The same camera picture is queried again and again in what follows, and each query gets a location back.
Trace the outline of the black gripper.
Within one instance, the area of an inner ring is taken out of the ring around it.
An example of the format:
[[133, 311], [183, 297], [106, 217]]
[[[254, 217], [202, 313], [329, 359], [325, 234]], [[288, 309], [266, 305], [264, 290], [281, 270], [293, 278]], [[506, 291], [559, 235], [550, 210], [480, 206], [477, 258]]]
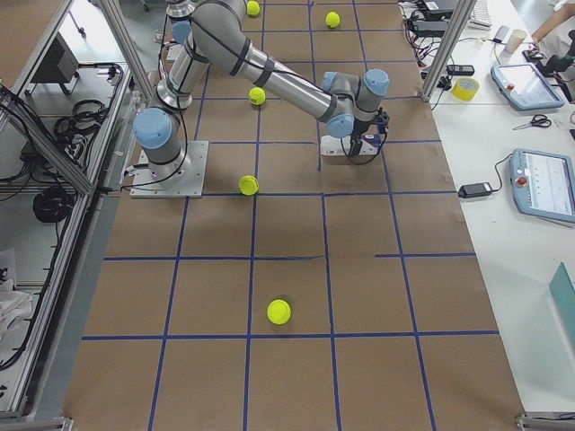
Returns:
[[353, 130], [349, 136], [349, 155], [359, 155], [362, 147], [362, 135], [370, 128], [367, 121], [354, 120]]

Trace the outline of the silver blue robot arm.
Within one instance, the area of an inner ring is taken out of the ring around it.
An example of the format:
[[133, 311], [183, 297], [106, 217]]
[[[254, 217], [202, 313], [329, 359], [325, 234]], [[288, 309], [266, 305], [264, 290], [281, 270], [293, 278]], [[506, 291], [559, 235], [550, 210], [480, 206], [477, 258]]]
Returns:
[[389, 84], [384, 70], [327, 72], [316, 85], [253, 45], [242, 29], [247, 9], [245, 1], [168, 2], [172, 25], [184, 27], [177, 39], [182, 50], [155, 87], [151, 105], [133, 123], [154, 182], [167, 182], [183, 171], [186, 149], [177, 135], [194, 86], [209, 66], [269, 90], [326, 124], [330, 136], [349, 138], [349, 156], [358, 155], [371, 126], [381, 133], [388, 129], [389, 117], [380, 105]]

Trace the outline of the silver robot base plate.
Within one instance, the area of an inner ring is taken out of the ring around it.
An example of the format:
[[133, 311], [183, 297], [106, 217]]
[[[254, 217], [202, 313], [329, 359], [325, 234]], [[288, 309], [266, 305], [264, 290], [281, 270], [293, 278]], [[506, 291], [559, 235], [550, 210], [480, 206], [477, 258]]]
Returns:
[[208, 141], [188, 140], [179, 145], [180, 153], [171, 161], [156, 150], [143, 149], [138, 162], [146, 167], [136, 170], [130, 190], [132, 198], [200, 198], [203, 191]]

